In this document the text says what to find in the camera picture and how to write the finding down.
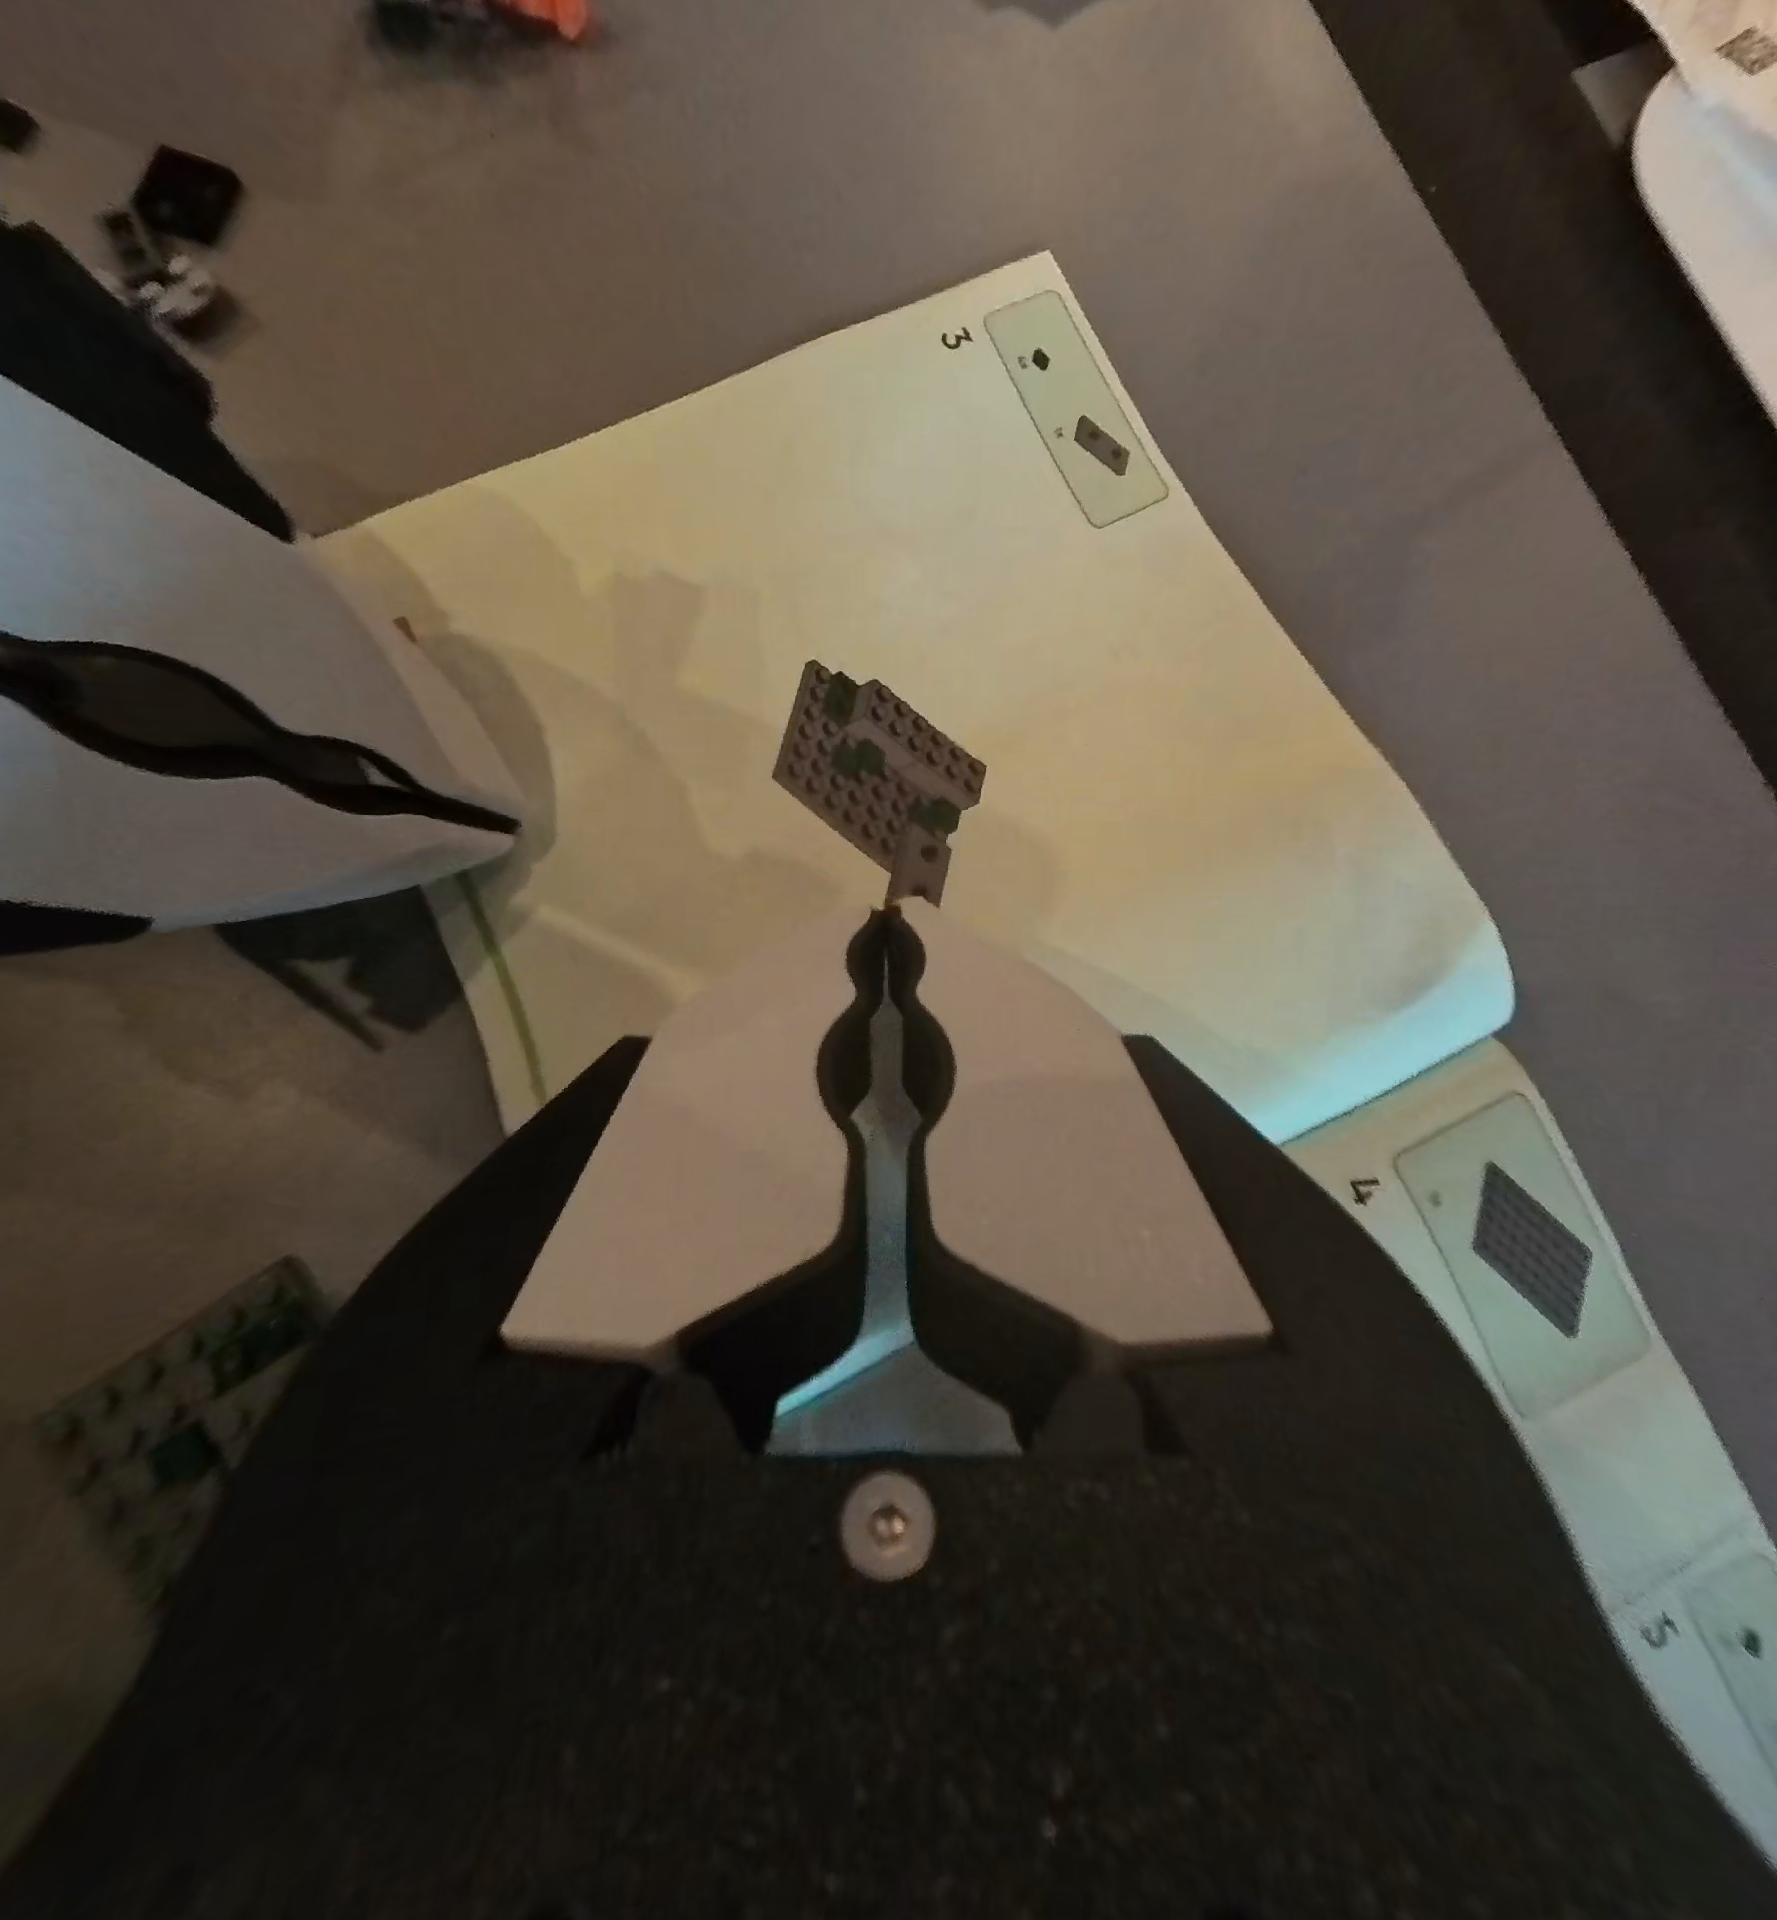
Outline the instruction booklet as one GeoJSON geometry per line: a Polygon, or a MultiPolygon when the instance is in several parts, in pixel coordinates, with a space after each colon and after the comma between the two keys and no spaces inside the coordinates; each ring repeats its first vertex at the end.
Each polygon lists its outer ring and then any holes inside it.
{"type": "Polygon", "coordinates": [[[1541,1090],[1404,780],[1172,476],[1048,254],[329,537],[533,792],[434,893],[517,1128],[874,869],[772,768],[810,660],[993,768],[947,909],[1200,1071],[1496,1393],[1777,1865],[1777,1547],[1541,1090]]]}

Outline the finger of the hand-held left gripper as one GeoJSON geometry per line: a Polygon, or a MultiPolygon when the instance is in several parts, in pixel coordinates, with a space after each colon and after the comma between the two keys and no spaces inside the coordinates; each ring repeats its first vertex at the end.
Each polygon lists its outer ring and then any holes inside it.
{"type": "Polygon", "coordinates": [[[284,782],[143,773],[0,699],[0,902],[193,928],[374,899],[492,863],[523,792],[432,667],[407,680],[410,734],[386,741],[426,789],[502,819],[356,816],[284,782]]]}
{"type": "Polygon", "coordinates": [[[523,819],[521,786],[426,652],[320,563],[0,375],[0,634],[196,667],[293,735],[523,819]]]}

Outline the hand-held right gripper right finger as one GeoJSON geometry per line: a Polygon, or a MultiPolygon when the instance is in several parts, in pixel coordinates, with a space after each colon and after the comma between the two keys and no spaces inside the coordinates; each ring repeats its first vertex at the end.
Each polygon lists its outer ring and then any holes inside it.
{"type": "Polygon", "coordinates": [[[1151,1372],[1261,1353],[1275,1328],[1128,1044],[941,909],[892,914],[889,990],[918,1114],[918,1347],[1023,1452],[1161,1449],[1151,1372]]]}

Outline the grey baseplate brick assembly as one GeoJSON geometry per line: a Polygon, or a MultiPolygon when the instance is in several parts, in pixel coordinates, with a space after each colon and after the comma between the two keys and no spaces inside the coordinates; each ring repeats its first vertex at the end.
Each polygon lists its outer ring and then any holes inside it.
{"type": "Polygon", "coordinates": [[[314,1274],[281,1260],[37,1422],[48,1466],[150,1617],[332,1315],[314,1274]]]}

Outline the orange and teal brick model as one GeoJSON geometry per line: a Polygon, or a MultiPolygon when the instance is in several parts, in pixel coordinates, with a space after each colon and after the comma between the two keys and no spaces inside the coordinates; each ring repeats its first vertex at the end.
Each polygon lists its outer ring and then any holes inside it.
{"type": "Polygon", "coordinates": [[[589,3],[372,3],[377,44],[401,54],[431,54],[495,44],[580,44],[590,30],[589,3]]]}

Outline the grey desk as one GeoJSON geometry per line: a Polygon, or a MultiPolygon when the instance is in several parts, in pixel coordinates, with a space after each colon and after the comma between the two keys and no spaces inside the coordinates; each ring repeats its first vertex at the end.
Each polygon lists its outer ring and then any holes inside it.
{"type": "MultiPolygon", "coordinates": [[[[340,529],[1047,248],[1419,795],[1777,1541],[1777,439],[1557,30],[1495,5],[653,5],[360,85],[263,206],[229,445],[340,529]]],[[[0,960],[0,1590],[137,1627],[29,1428],[276,1258],[359,1283],[499,1139],[416,903],[0,960]],[[356,960],[432,1007],[368,1040],[356,960]]]]}

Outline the white printed paper slip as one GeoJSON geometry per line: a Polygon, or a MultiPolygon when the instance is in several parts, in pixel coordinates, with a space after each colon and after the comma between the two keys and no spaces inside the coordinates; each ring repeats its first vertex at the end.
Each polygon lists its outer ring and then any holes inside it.
{"type": "Polygon", "coordinates": [[[1777,3],[1644,3],[1644,18],[1698,92],[1777,113],[1777,3]]]}

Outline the scattered small loose bricks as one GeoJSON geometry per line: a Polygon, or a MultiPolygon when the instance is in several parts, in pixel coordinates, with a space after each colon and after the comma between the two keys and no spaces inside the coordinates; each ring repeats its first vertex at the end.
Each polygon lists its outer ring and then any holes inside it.
{"type": "Polygon", "coordinates": [[[229,167],[141,148],[0,97],[0,221],[80,268],[135,321],[193,351],[245,319],[220,254],[246,211],[229,167]]]}

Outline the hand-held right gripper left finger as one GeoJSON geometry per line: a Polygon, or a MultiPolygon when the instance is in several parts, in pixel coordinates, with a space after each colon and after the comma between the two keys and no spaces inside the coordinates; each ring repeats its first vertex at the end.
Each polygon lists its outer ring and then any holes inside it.
{"type": "Polygon", "coordinates": [[[650,1040],[507,1319],[519,1353],[709,1380],[742,1439],[893,1355],[867,1122],[887,915],[840,909],[650,1040]]]}

